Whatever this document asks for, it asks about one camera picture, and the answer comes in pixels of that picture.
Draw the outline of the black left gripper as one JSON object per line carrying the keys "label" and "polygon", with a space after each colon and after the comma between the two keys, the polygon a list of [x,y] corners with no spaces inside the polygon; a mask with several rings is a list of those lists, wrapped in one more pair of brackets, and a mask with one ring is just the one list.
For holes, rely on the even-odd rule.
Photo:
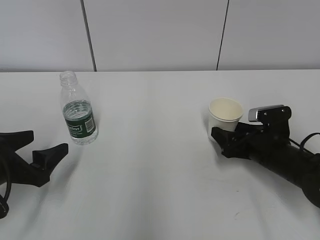
{"label": "black left gripper", "polygon": [[32,163],[27,163],[15,151],[34,141],[32,130],[0,133],[0,160],[4,160],[4,173],[9,173],[12,184],[41,187],[50,181],[50,175],[69,152],[62,143],[32,152]]}

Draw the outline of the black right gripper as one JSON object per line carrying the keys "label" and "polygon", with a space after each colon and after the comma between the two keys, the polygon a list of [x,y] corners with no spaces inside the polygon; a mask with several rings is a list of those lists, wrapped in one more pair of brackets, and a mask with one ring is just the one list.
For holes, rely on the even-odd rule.
{"label": "black right gripper", "polygon": [[239,122],[235,131],[213,127],[211,136],[220,146],[221,154],[228,159],[258,157],[262,160],[291,145],[289,137],[269,132],[263,125],[244,122]]}

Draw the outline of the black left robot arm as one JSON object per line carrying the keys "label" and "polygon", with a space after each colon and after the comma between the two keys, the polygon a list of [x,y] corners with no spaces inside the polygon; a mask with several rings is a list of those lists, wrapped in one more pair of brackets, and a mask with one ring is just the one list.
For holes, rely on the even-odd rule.
{"label": "black left robot arm", "polygon": [[17,154],[17,150],[34,141],[32,130],[0,134],[0,183],[8,179],[12,184],[41,187],[50,181],[55,167],[68,154],[69,145],[34,150],[32,163],[27,163]]}

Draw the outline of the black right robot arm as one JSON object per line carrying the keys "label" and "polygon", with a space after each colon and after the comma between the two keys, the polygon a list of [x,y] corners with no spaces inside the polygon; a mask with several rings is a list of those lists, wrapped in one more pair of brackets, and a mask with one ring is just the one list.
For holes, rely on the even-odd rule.
{"label": "black right robot arm", "polygon": [[291,144],[289,127],[272,127],[240,122],[235,131],[212,127],[211,137],[226,158],[247,159],[258,163],[300,188],[316,207],[320,205],[320,155],[304,148],[308,135],[300,144]]}

